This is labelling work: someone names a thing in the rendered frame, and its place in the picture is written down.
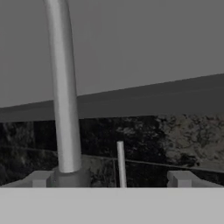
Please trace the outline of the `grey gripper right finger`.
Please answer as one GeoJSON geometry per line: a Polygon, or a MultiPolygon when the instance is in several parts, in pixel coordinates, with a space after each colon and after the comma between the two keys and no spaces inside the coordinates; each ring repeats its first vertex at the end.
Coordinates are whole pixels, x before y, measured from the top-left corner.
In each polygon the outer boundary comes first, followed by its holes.
{"type": "Polygon", "coordinates": [[[167,179],[168,187],[223,188],[223,185],[201,179],[190,171],[168,171],[167,179]]]}

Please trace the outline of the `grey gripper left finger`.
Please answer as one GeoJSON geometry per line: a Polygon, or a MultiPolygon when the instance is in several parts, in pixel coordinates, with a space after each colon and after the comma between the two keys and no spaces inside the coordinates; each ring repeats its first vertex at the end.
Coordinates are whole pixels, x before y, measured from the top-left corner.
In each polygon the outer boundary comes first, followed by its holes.
{"type": "Polygon", "coordinates": [[[3,185],[3,187],[51,187],[54,171],[34,171],[26,178],[3,185]]]}

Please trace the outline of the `silver curved tap spout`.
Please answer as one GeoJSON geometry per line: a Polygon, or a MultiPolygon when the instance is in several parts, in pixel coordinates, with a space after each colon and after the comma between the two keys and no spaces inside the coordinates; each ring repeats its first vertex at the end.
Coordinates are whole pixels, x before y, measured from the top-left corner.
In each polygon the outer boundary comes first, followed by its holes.
{"type": "Polygon", "coordinates": [[[53,105],[59,167],[58,187],[89,187],[89,172],[82,168],[74,47],[67,0],[43,0],[47,17],[52,68],[53,105]]]}

